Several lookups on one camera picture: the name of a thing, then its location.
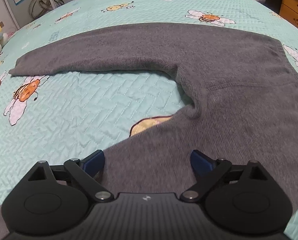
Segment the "grey knitted sweater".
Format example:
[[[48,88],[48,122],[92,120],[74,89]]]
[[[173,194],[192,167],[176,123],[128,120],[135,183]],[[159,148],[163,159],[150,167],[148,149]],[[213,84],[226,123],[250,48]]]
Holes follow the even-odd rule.
[[[1,206],[3,239],[289,239],[298,73],[278,40],[194,24],[120,25],[29,51],[10,74],[33,82],[114,70],[165,72],[194,107],[104,150],[95,177],[82,159],[38,161]],[[206,176],[193,172],[193,150],[216,161]]]

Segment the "mint quilted bee bedspread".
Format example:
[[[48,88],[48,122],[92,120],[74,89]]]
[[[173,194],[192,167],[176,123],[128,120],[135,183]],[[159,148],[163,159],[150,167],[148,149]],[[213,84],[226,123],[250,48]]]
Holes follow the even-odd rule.
[[[9,71],[25,53],[76,34],[137,23],[199,24],[200,11],[217,26],[263,34],[298,52],[298,29],[254,0],[74,0],[21,28],[0,55],[0,239],[8,234],[1,204],[38,160],[61,164],[128,138],[142,119],[154,124],[194,107],[187,89],[162,72],[67,72],[39,78]]]

